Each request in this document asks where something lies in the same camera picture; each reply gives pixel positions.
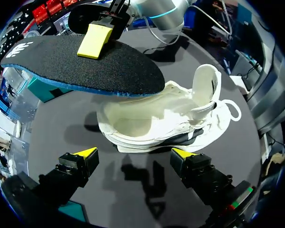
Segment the white sneaker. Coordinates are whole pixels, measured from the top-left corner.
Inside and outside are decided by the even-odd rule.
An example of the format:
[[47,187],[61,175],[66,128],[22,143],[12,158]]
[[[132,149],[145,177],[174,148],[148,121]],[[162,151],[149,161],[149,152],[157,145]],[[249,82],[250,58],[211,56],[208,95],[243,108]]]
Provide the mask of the white sneaker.
[[[234,102],[219,101],[220,88],[221,73],[212,65],[201,65],[192,89],[169,81],[157,95],[101,104],[99,128],[119,152],[150,152],[166,146],[194,152],[219,138],[230,119],[241,118]],[[237,118],[227,102],[237,109]]]

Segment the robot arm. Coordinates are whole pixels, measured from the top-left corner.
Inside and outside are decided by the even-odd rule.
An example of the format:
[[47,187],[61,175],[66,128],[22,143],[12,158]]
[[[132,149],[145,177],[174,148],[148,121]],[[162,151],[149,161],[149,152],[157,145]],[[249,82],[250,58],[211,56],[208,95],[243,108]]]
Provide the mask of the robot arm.
[[175,33],[184,26],[184,14],[196,0],[131,0],[135,17],[149,17],[162,32]]

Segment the cable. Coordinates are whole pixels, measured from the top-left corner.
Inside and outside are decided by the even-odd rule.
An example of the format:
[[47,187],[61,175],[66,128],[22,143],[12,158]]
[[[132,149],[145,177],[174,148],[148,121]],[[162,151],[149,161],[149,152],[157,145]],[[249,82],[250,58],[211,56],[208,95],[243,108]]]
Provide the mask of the cable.
[[227,11],[227,8],[226,8],[224,0],[222,0],[222,3],[223,3],[223,8],[224,8],[224,11],[225,11],[225,14],[226,14],[226,18],[227,18],[227,22],[228,22],[228,26],[229,26],[229,31],[230,31],[229,35],[232,35],[232,27],[231,27],[231,23],[230,23],[230,18],[229,18],[229,14],[228,14],[228,11]]
[[268,136],[269,136],[270,138],[272,138],[272,139],[274,140],[273,143],[270,143],[270,144],[269,144],[270,146],[272,146],[272,145],[275,144],[275,143],[278,143],[278,144],[282,145],[282,146],[285,148],[285,144],[283,144],[283,143],[281,143],[281,142],[275,140],[269,133],[267,133],[267,134],[268,134]]
[[143,54],[146,54],[146,52],[147,52],[147,51],[150,51],[150,50],[157,50],[157,49],[165,48],[165,47],[166,47],[166,46],[164,46],[164,47],[156,47],[156,48],[155,48],[155,47],[149,48],[149,49],[147,49],[147,50],[144,50],[144,51],[143,51]]
[[161,43],[163,43],[163,44],[165,44],[165,45],[172,45],[172,44],[175,44],[175,43],[179,40],[180,35],[181,35],[181,30],[180,30],[179,34],[177,35],[177,38],[176,38],[175,41],[173,41],[172,43],[166,43],[165,41],[161,40],[157,35],[155,35],[155,33],[151,30],[151,27],[150,27],[150,24],[149,24],[149,22],[148,22],[148,19],[147,19],[146,17],[143,17],[143,18],[144,18],[144,20],[145,20],[145,22],[146,22],[146,25],[147,25],[149,31],[150,31],[150,32],[152,33],[152,35],[153,35],[155,38],[157,38]]
[[217,23],[216,20],[214,20],[211,16],[209,16],[205,11],[203,11],[201,8],[197,7],[197,6],[190,6],[190,7],[194,7],[197,8],[199,11],[201,11],[203,14],[205,14],[208,18],[210,18],[221,30],[223,30],[224,32],[226,32],[228,35],[231,35],[230,32],[228,32],[226,29],[224,29],[219,23]]
[[253,70],[255,70],[255,69],[257,69],[257,67],[259,66],[259,63],[256,63],[252,68],[250,68],[249,70],[248,70],[248,72],[244,75],[244,76],[242,76],[242,77],[245,77],[246,79],[248,78],[248,75],[253,71]]

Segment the blue insole edge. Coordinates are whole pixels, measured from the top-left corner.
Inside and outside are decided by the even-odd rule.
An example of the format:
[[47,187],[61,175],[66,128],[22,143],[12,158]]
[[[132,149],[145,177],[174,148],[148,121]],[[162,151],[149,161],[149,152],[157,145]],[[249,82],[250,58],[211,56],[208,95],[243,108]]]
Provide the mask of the blue insole edge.
[[64,89],[69,89],[69,90],[77,90],[77,91],[83,91],[83,92],[88,92],[88,93],[93,93],[93,94],[101,94],[101,95],[109,95],[109,96],[124,96],[124,97],[146,97],[146,96],[152,96],[155,94],[130,94],[127,92],[119,92],[119,91],[104,91],[104,90],[100,90],[100,89],[92,89],[92,88],[88,88],[88,87],[84,87],[84,86],[79,86],[79,85],[71,85],[71,84],[67,84],[67,83],[63,83],[63,82],[58,82],[58,81],[54,81],[54,80],[50,80],[48,78],[44,78],[41,77],[40,75],[37,75],[36,73],[26,69],[25,67],[22,67],[20,65],[16,65],[16,64],[2,64],[2,67],[13,67],[13,68],[17,68],[19,70],[24,70],[27,71],[29,73],[31,73],[35,78],[37,78],[38,80],[40,80],[41,82],[47,83],[49,85],[52,86],[56,86],[56,87],[60,87],[60,88],[64,88]]

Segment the black table surface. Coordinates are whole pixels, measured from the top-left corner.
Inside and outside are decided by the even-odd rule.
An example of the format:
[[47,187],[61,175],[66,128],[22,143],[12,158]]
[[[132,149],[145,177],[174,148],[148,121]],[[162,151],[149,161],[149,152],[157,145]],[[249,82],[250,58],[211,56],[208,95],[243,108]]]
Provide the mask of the black table surface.
[[[161,36],[171,41],[175,36]],[[163,47],[147,29],[123,33],[120,38],[145,52],[159,66],[166,81],[191,88],[201,64],[213,64],[222,72],[220,99],[231,99],[242,111],[239,122],[231,121],[226,132],[200,150],[233,184],[247,180],[257,185],[260,175],[260,144],[249,108],[218,62],[185,35],[172,46]],[[192,189],[186,189],[170,166],[170,153],[125,154],[99,132],[95,107],[104,99],[118,99],[73,91],[37,110],[28,156],[29,175],[38,180],[58,163],[58,157],[98,147],[100,164],[84,188],[71,200],[84,205],[88,221],[110,228],[198,227],[211,208]]]

